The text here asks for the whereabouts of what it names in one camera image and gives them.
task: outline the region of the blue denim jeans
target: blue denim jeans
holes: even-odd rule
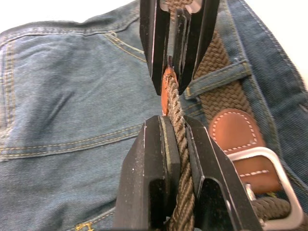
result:
[[[299,74],[243,0],[221,0],[216,29],[231,65],[190,84],[181,98],[185,114],[206,125],[198,95],[240,79],[308,212],[308,101]],[[0,97],[1,226],[110,228],[121,164],[142,122],[161,114],[138,1],[81,24],[3,32]]]

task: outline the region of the silver metal buckle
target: silver metal buckle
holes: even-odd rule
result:
[[[277,172],[280,183],[288,196],[288,199],[291,204],[291,213],[288,217],[284,219],[276,219],[276,220],[268,220],[265,221],[263,226],[263,230],[265,231],[273,231],[273,230],[293,230],[299,227],[304,220],[304,213],[298,202],[298,199],[293,191],[293,188],[290,184],[290,181],[287,178],[286,173],[280,163],[278,156],[272,150],[264,147],[256,147],[248,150],[244,150],[241,152],[233,153],[228,155],[231,161],[242,160],[251,158],[254,156],[264,156],[269,159]]]

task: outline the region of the white stitching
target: white stitching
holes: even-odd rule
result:
[[[246,173],[246,174],[241,174],[240,177],[249,177],[249,176],[255,176],[258,174],[262,174],[262,173],[268,173],[268,170],[260,170],[260,171],[255,171],[255,172],[251,172],[251,173]]]
[[[238,113],[238,112],[225,112],[224,114],[222,114],[221,116],[219,116],[219,117],[215,120],[214,125],[213,125],[213,139],[214,139],[215,141],[217,141],[217,140],[216,140],[216,133],[215,133],[215,132],[216,132],[216,125],[217,125],[217,123],[221,120],[221,118],[223,118],[223,117],[224,117],[225,115],[227,115],[227,114],[238,114],[238,115],[242,116],[242,117],[245,119],[245,121],[247,122],[247,124],[248,124],[248,126],[249,126],[249,128],[250,128],[251,134],[252,134],[252,136],[254,137],[254,142],[248,143],[248,144],[243,145],[243,146],[241,146],[241,147],[235,147],[235,148],[227,149],[227,150],[223,150],[223,151],[224,151],[224,152],[233,151],[233,150],[237,150],[237,149],[241,149],[241,148],[246,148],[246,147],[249,147],[249,146],[251,146],[251,145],[253,145],[253,144],[256,144],[256,143],[257,143],[257,137],[256,137],[256,135],[255,135],[255,131],[254,131],[253,127],[251,126],[251,123],[249,122],[249,120],[248,120],[244,115],[242,115],[241,113]]]

